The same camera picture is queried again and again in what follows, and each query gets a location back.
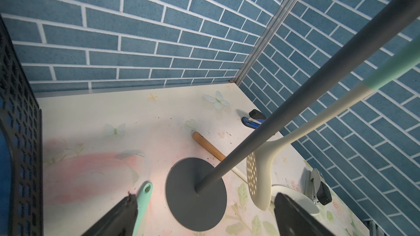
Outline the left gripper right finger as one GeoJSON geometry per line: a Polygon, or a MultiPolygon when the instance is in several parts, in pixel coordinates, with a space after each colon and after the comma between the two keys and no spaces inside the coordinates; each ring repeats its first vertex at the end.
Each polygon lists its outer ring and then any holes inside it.
{"type": "Polygon", "coordinates": [[[334,235],[289,196],[278,193],[274,204],[274,212],[280,236],[334,235]]]}

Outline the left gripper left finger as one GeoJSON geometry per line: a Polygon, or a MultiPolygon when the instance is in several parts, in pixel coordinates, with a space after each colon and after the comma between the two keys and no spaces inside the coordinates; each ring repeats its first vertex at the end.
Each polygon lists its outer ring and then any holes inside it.
{"type": "Polygon", "coordinates": [[[137,220],[135,194],[129,194],[100,218],[82,236],[132,236],[137,220]]]}

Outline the dark grey utensil rack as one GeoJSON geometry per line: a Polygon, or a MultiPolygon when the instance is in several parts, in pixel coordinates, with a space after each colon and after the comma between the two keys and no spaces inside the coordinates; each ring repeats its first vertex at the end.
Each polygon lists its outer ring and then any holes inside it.
{"type": "MultiPolygon", "coordinates": [[[[268,116],[237,151],[303,128],[420,36],[420,0],[282,0],[240,87],[268,116]]],[[[362,220],[420,233],[420,67],[295,142],[362,220]]]]}

